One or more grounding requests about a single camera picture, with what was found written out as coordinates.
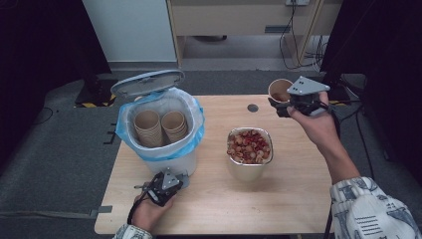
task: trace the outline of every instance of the sleeve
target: sleeve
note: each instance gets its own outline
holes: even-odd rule
[[[335,238],[422,239],[407,206],[386,195],[369,177],[341,181],[330,195]]]
[[[115,233],[112,239],[152,239],[152,235],[140,228],[124,224]]]

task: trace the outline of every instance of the food in bowl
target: food in bowl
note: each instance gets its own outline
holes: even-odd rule
[[[240,128],[230,132],[227,141],[227,154],[239,163],[264,164],[271,159],[272,145],[262,129]]]

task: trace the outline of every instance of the blue plastic bag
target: blue plastic bag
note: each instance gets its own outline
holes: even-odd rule
[[[162,117],[171,111],[185,115],[188,134],[178,142],[163,147],[144,147],[139,144],[133,125],[135,116],[146,110],[154,110]],[[145,161],[170,160],[192,152],[205,133],[205,117],[199,102],[186,92],[171,88],[151,93],[147,97],[120,108],[115,133]]]

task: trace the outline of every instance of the trash bin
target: trash bin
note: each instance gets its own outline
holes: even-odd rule
[[[205,117],[199,102],[176,88],[183,80],[183,72],[166,70],[135,76],[118,82],[111,88],[111,92],[117,97],[141,97],[121,106],[115,133],[153,173],[170,167],[173,172],[183,172],[190,176],[196,169],[195,148],[205,133]],[[171,111],[182,112],[188,127],[186,136],[180,141],[160,147],[141,145],[133,121],[139,112],[145,110],[156,111],[160,118]]]

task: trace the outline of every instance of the wall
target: wall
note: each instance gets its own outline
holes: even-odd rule
[[[109,62],[176,62],[165,0],[83,0]]]

